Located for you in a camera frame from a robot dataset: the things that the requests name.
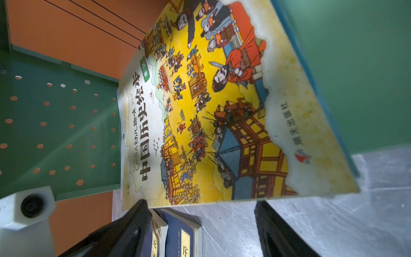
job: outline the book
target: book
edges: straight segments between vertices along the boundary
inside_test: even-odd
[[[273,3],[166,4],[119,81],[123,210],[358,191]]]
[[[160,216],[169,225],[165,250],[167,257],[203,256],[201,225],[166,209],[160,210]]]
[[[155,211],[152,209],[149,209],[149,211],[152,217],[147,234],[143,240],[143,249],[140,256],[164,257],[169,226]]]

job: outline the wooden wheel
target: wooden wheel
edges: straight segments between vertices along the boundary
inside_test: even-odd
[[[206,90],[206,87],[207,87],[207,80],[206,79],[200,79],[198,82],[197,82],[197,89],[201,92],[201,91],[204,91],[204,90]]]

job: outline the circular hole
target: circular hole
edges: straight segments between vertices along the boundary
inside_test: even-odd
[[[31,194],[21,202],[21,212],[29,219],[39,216],[44,208],[44,200],[38,194]]]

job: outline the orange panel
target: orange panel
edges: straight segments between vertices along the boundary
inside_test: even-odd
[[[58,201],[56,205],[48,221],[58,256],[111,222],[113,192]]]
[[[96,1],[133,27],[92,0],[73,2],[112,25],[69,0],[48,1],[130,45],[45,0],[7,1],[11,43],[117,79],[139,46],[138,39],[144,37],[135,27],[148,31],[166,4],[165,0]]]

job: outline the white plastic part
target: white plastic part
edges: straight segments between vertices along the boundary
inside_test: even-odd
[[[44,201],[43,211],[34,218],[28,218],[21,212],[21,203],[31,194]],[[49,186],[0,199],[0,256],[54,257],[55,248],[48,223],[54,210],[54,196]]]

